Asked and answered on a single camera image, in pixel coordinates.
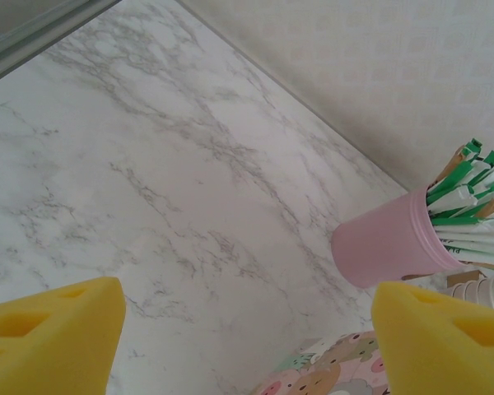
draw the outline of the pink plastic container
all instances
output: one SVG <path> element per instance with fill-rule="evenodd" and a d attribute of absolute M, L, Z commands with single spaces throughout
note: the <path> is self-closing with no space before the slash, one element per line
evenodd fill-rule
<path fill-rule="evenodd" d="M 426 188 L 341 224 L 333 232 L 331 251 L 338 270 L 360 288 L 464 266 L 431 226 Z"/>

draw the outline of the textured wallpaper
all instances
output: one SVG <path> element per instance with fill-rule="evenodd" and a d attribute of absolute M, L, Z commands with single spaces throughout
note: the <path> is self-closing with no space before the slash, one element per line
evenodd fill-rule
<path fill-rule="evenodd" d="M 494 0 L 182 0 L 409 188 L 494 146 Z"/>

